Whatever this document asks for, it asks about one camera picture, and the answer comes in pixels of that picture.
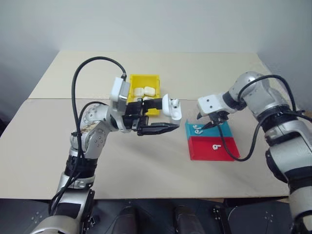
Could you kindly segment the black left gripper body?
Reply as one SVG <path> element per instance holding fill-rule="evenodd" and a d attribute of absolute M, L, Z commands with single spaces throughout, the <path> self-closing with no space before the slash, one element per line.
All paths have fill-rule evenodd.
<path fill-rule="evenodd" d="M 122 116 L 126 129 L 136 132 L 138 136 L 144 136 L 146 134 L 145 127 L 148 125 L 149 120 L 145 113 L 143 99 L 129 102 L 125 114 Z"/>

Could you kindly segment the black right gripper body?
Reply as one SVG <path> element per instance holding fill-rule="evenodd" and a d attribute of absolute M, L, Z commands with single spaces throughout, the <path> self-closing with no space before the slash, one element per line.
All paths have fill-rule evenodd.
<path fill-rule="evenodd" d="M 212 112 L 208 114 L 212 124 L 221 124 L 227 121 L 229 113 L 226 111 Z"/>

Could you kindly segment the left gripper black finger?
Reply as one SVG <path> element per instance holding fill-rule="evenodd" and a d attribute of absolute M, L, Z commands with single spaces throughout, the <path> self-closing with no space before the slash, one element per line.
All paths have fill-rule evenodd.
<path fill-rule="evenodd" d="M 178 124 L 173 123 L 152 123 L 150 125 L 142 125 L 137 130 L 138 136 L 150 136 L 150 135 L 160 135 L 167 132 L 171 132 L 179 128 Z"/>
<path fill-rule="evenodd" d="M 143 110 L 147 113 L 150 109 L 162 110 L 162 99 L 154 98 L 154 99 L 146 99 L 143 101 Z"/>

